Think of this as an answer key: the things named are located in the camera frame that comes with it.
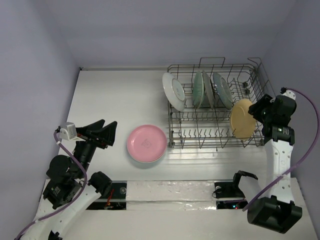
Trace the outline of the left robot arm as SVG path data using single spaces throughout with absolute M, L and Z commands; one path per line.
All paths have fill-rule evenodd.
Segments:
M 112 194 L 112 180 L 87 170 L 97 148 L 113 146 L 117 121 L 105 125 L 101 119 L 83 127 L 66 122 L 53 133 L 65 152 L 50 162 L 49 182 L 39 201 L 34 220 L 16 236 L 17 240 L 62 240 L 69 227 L 95 200 Z

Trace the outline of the yellow plate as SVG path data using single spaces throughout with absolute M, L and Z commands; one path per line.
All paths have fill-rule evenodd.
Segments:
M 230 113 L 232 133 L 241 141 L 248 140 L 256 129 L 256 120 L 249 114 L 252 104 L 249 99 L 241 99 L 235 103 Z

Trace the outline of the light blue plate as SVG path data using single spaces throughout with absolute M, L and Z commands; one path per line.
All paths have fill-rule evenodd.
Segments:
M 163 159 L 164 159 L 164 157 L 162 156 L 159 159 L 152 161 L 152 162 L 140 162 L 140 161 L 136 161 L 133 158 L 131 158 L 131 160 L 129 162 L 135 168 L 144 170 L 144 169 L 151 169 L 151 168 L 158 166 L 162 162 Z

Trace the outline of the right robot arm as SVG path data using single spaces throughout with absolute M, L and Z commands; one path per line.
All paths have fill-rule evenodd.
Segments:
M 238 171 L 230 183 L 235 196 L 244 195 L 247 221 L 268 230 L 285 234 L 302 217 L 303 210 L 295 205 L 291 189 L 291 154 L 295 131 L 289 127 L 296 111 L 296 95 L 291 90 L 272 97 L 265 94 L 244 112 L 262 124 L 263 144 L 266 151 L 266 183 L 260 187 L 258 177 Z

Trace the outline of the pink plate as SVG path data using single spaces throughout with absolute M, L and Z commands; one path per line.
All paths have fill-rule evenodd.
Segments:
M 145 124 L 135 128 L 126 141 L 127 151 L 167 150 L 167 137 L 157 126 Z

